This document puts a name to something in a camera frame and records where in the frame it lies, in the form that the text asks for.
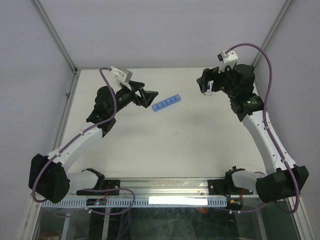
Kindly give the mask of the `blue weekly pill organizer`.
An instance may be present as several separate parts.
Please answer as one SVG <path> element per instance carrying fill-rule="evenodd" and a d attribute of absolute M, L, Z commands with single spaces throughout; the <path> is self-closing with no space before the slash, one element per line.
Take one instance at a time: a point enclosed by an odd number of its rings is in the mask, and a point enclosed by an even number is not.
<path fill-rule="evenodd" d="M 166 98 L 166 99 L 164 99 L 164 100 L 162 100 L 160 102 L 157 102 L 157 103 L 153 104 L 152 105 L 152 110 L 154 112 L 158 112 L 158 111 L 160 111 L 160 110 L 162 110 L 164 108 L 167 108 L 167 107 L 169 107 L 169 106 L 171 106 L 173 104 L 176 104 L 176 103 L 180 102 L 181 99 L 182 98 L 181 98 L 181 96 L 179 94 L 173 95 L 173 96 L 171 96 L 169 98 Z"/>

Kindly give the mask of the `white pill bottle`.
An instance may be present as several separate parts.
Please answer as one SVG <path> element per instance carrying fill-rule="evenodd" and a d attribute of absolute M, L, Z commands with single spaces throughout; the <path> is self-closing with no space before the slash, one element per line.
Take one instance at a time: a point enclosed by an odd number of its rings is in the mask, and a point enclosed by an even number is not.
<path fill-rule="evenodd" d="M 212 96 L 213 95 L 212 86 L 213 86 L 212 81 L 207 83 L 206 92 L 203 93 L 205 96 Z"/>

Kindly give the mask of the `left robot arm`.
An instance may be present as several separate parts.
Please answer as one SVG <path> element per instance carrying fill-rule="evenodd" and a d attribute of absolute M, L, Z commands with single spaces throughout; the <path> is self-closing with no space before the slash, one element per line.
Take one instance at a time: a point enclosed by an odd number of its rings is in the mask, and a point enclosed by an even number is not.
<path fill-rule="evenodd" d="M 75 161 L 98 140 L 104 138 L 116 123 L 115 115 L 130 103 L 148 108 L 158 96 L 157 91 L 144 90 L 144 83 L 131 81 L 117 92 L 109 86 L 97 90 L 93 111 L 85 124 L 68 142 L 52 152 L 35 155 L 31 160 L 28 186 L 32 198 L 59 203 L 69 193 L 92 192 L 105 189 L 105 176 L 92 168 L 70 173 Z"/>

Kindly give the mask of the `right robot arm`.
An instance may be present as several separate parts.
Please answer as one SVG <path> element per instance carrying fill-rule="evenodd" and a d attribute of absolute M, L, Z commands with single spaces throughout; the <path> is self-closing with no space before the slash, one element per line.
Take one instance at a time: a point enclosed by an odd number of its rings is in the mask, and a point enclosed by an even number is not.
<path fill-rule="evenodd" d="M 298 166 L 280 143 L 264 112 L 263 100 L 254 93 L 254 81 L 254 67 L 246 64 L 227 66 L 223 72 L 217 67 L 206 68 L 196 81 L 202 93 L 212 82 L 212 92 L 222 91 L 228 96 L 232 111 L 250 133 L 265 167 L 262 174 L 234 166 L 225 173 L 223 185 L 217 190 L 229 195 L 246 189 L 257 193 L 264 203 L 297 197 L 309 172 L 305 166 Z"/>

